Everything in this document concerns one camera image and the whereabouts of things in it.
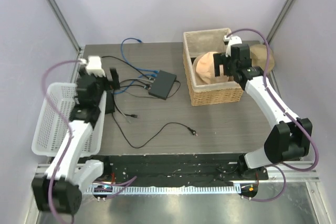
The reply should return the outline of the black network switch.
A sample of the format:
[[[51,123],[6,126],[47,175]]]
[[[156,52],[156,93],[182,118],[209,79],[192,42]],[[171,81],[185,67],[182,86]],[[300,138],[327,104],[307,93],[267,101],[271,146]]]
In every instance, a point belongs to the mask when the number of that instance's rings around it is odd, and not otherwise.
[[[148,94],[166,100],[176,80],[177,75],[160,70],[153,81]]]

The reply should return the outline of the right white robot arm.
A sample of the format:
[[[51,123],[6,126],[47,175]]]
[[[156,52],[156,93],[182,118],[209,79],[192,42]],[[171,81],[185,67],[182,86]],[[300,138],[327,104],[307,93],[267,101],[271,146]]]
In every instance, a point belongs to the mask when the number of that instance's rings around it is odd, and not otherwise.
[[[215,76],[224,74],[233,77],[255,100],[271,128],[263,147],[239,157],[239,177],[250,179],[257,168],[307,156],[312,123],[309,119],[301,119],[286,107],[268,78],[264,77],[262,68],[252,66],[249,46],[235,44],[230,47],[228,54],[215,53],[213,58]]]

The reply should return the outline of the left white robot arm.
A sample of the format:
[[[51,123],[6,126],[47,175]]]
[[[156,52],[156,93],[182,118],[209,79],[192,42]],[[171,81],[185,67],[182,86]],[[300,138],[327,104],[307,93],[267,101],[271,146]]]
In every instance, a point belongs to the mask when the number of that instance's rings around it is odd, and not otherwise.
[[[42,177],[34,177],[32,189],[37,208],[54,215],[77,213],[82,194],[97,178],[105,182],[112,174],[110,166],[98,160],[89,160],[76,171],[82,148],[91,134],[102,138],[106,104],[113,98],[107,97],[110,90],[120,87],[119,75],[110,69],[108,80],[103,69],[87,67],[76,84],[75,105],[69,116],[65,116],[52,102],[45,86],[45,101],[66,124],[67,133],[53,162]]]

